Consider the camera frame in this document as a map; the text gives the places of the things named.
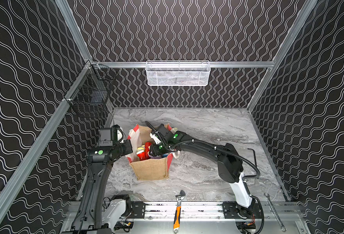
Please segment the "jute and red tote bag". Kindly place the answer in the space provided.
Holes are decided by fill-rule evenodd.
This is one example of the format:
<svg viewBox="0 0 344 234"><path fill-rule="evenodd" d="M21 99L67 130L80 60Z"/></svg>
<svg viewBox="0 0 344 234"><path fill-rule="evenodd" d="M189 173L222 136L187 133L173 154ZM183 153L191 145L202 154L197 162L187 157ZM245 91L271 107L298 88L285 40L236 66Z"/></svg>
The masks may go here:
<svg viewBox="0 0 344 234"><path fill-rule="evenodd" d="M133 152L126 156L138 180L162 180L169 177L169 168L174 159L172 155L161 159L152 159L140 161L137 157L137 148L146 142L153 143L150 137L149 127L136 125L129 131L127 139L132 145Z"/></svg>

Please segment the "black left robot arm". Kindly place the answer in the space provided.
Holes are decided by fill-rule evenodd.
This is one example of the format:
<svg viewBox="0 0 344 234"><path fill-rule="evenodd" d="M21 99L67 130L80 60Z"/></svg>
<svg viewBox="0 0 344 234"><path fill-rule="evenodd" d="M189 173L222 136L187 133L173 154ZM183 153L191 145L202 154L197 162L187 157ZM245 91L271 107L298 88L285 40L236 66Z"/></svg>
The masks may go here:
<svg viewBox="0 0 344 234"><path fill-rule="evenodd" d="M78 210L66 218L63 234L111 234L117 221L130 213L128 196L104 206L104 194L114 162L132 151L132 144L119 125L100 129L99 145L86 155L86 182Z"/></svg>

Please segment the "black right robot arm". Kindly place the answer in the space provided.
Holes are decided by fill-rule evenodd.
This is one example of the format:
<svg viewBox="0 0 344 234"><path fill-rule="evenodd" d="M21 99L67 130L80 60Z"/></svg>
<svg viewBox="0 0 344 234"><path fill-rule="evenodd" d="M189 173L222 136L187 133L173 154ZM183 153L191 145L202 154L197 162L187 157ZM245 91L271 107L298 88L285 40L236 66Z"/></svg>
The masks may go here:
<svg viewBox="0 0 344 234"><path fill-rule="evenodd" d="M245 180L260 177L255 162L240 156L232 144L208 143L182 131L172 133L163 124L158 127L153 127L148 121L145 124L151 129L154 140L150 146L151 156L190 152L215 162L219 177L231 186L239 216L243 219L253 216L255 197L251 195Z"/></svg>

